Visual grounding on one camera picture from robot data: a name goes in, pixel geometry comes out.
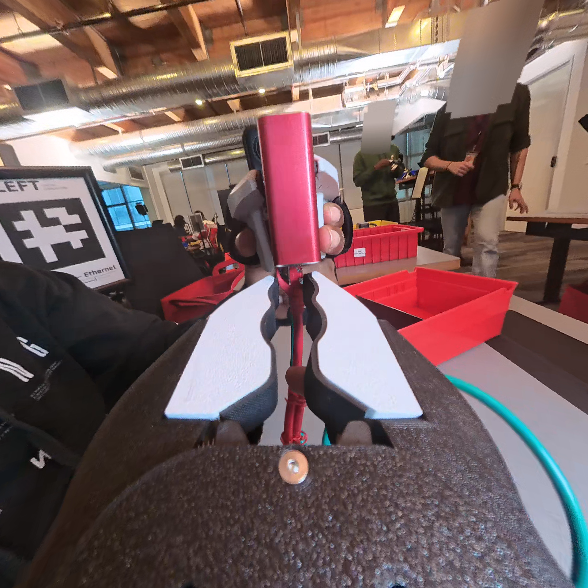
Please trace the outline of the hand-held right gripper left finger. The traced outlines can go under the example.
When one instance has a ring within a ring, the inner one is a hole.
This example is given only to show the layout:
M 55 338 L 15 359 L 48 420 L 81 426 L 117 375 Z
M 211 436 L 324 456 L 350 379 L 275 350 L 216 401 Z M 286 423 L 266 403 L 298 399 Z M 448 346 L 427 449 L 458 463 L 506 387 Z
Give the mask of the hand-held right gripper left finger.
M 274 413 L 278 283 L 267 276 L 209 315 L 165 408 L 169 420 L 231 421 L 251 433 Z

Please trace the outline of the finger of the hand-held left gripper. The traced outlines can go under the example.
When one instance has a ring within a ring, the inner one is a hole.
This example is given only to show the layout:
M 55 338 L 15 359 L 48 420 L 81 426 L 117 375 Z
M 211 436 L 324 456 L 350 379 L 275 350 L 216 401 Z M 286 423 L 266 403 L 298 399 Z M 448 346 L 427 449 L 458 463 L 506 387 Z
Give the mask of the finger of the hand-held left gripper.
M 340 206 L 339 175 L 326 159 L 315 156 L 316 212 L 319 230 L 324 226 L 324 205 L 335 203 Z
M 263 270 L 272 271 L 267 206 L 262 173 L 249 171 L 228 196 L 228 208 L 233 220 L 242 222 L 255 236 L 256 254 Z

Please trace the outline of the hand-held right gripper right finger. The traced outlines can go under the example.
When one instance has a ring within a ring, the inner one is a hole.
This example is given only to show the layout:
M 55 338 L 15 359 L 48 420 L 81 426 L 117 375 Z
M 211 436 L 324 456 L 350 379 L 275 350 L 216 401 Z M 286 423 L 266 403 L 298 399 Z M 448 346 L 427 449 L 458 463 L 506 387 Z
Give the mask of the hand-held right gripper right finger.
M 304 277 L 312 346 L 305 401 L 328 432 L 353 421 L 414 420 L 423 409 L 376 316 L 319 272 Z

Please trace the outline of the red ethernet adapter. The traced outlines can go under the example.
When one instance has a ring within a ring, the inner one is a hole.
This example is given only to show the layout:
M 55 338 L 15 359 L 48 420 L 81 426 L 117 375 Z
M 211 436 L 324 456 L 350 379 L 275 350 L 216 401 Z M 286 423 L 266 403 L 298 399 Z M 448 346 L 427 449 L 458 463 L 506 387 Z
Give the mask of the red ethernet adapter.
M 266 115 L 258 119 L 257 129 L 275 267 L 318 263 L 311 116 L 308 112 Z

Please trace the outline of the red plastic bin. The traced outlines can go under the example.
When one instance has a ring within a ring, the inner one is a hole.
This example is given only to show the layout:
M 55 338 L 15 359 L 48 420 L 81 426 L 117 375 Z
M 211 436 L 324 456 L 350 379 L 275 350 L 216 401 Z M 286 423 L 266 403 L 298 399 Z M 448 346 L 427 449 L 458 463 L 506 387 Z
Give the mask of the red plastic bin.
M 398 332 L 439 365 L 498 336 L 518 283 L 418 267 L 345 286 L 355 298 L 374 300 L 422 318 Z

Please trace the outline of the person's left forearm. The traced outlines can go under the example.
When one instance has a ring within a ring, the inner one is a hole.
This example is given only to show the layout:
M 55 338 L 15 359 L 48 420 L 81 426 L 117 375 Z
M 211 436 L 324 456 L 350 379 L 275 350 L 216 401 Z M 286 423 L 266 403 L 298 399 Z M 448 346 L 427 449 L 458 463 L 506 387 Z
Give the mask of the person's left forearm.
M 107 299 L 92 327 L 91 352 L 107 410 L 198 321 L 171 322 Z

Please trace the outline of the person's left hand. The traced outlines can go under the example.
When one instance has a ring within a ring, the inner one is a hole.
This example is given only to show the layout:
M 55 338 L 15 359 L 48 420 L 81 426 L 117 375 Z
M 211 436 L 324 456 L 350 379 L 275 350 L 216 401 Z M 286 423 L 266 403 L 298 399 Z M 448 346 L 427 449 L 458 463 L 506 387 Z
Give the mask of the person's left hand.
M 319 229 L 319 243 L 321 252 L 337 256 L 345 246 L 345 237 L 342 232 L 343 211 L 333 202 L 327 202 L 323 206 L 324 225 Z M 247 226 L 243 228 L 235 239 L 236 250 L 244 257 L 250 257 L 256 253 L 256 240 L 254 232 Z M 303 274 L 319 272 L 335 284 L 339 284 L 336 277 L 334 260 L 328 257 L 319 263 L 302 266 Z M 250 286 L 271 273 L 265 271 L 259 265 L 245 265 L 243 286 Z

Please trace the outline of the black bin divider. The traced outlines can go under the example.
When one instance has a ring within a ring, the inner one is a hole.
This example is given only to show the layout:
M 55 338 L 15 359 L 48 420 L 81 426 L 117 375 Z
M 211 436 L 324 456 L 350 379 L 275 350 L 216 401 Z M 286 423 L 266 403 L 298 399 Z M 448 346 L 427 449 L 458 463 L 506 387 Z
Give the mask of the black bin divider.
M 399 309 L 380 304 L 374 300 L 369 300 L 360 296 L 357 297 L 357 300 L 361 302 L 378 320 L 384 320 L 388 322 L 398 331 L 422 321 L 422 318 L 411 315 L 407 312 L 400 311 Z

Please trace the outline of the red bag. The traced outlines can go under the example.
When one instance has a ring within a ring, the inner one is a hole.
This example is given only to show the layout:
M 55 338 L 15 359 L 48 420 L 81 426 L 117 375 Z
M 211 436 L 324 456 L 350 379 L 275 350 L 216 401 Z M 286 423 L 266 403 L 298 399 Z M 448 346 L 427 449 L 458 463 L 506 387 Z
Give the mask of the red bag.
M 587 280 L 566 286 L 558 312 L 587 324 Z
M 244 275 L 244 266 L 228 258 L 217 264 L 210 276 L 162 298 L 164 318 L 180 324 L 204 317 L 233 293 Z

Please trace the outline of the ceiling air vent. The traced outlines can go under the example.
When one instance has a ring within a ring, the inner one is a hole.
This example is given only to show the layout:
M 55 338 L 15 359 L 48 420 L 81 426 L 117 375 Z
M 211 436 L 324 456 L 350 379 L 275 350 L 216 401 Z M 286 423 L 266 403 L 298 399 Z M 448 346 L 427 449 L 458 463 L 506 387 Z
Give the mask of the ceiling air vent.
M 70 106 L 67 88 L 61 79 L 14 86 L 12 91 L 25 113 L 52 111 Z
M 238 79 L 293 68 L 290 33 L 286 31 L 231 41 L 231 57 Z

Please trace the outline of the window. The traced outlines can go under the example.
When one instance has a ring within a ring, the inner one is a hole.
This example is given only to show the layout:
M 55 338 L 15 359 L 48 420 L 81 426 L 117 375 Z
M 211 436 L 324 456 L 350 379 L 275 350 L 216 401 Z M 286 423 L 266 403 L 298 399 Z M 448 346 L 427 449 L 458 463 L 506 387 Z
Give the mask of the window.
M 102 200 L 117 232 L 148 229 L 152 223 L 140 187 L 99 181 Z

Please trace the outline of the black framed tag sign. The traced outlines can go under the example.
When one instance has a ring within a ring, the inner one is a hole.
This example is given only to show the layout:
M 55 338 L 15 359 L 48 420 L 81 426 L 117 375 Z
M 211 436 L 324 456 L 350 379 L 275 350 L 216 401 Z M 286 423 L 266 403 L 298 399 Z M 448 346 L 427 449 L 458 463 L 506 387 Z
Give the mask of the black framed tag sign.
M 88 166 L 1 167 L 1 259 L 67 273 L 92 290 L 130 277 Z

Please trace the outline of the wooden table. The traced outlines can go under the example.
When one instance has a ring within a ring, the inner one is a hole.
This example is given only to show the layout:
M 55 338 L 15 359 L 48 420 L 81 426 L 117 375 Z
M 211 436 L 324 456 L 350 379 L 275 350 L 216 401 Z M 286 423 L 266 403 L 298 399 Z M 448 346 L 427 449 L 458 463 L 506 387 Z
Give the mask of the wooden table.
M 587 241 L 587 214 L 539 212 L 535 215 L 508 215 L 506 220 L 526 223 L 525 234 L 528 236 L 553 240 L 543 299 L 540 303 L 544 306 L 559 304 L 570 244 L 574 240 Z

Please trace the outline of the white door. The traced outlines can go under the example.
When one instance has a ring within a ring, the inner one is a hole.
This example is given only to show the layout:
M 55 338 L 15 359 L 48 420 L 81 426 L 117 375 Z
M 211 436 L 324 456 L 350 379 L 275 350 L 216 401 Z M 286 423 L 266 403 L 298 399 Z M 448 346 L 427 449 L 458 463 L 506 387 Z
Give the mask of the white door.
M 529 213 L 547 210 L 557 164 L 573 59 L 528 83 L 531 145 L 521 192 Z

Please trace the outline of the silver air duct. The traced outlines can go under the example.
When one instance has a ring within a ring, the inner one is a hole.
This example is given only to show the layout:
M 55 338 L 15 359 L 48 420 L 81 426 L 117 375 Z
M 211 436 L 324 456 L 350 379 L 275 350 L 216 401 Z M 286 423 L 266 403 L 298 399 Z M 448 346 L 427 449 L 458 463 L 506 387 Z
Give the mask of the silver air duct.
M 105 171 L 148 166 L 242 145 L 242 135 L 266 115 L 294 114 L 284 108 L 258 108 L 195 121 L 179 122 L 118 136 L 71 142 L 78 158 L 97 158 Z
M 135 113 L 159 107 L 179 107 L 191 99 L 211 100 L 259 88 L 284 89 L 312 85 L 366 72 L 390 70 L 410 63 L 424 63 L 457 52 L 459 40 L 367 54 L 340 43 L 306 47 L 291 52 L 284 62 L 241 70 L 239 63 L 210 61 L 151 74 L 122 77 L 85 88 L 70 88 L 71 102 L 96 116 Z

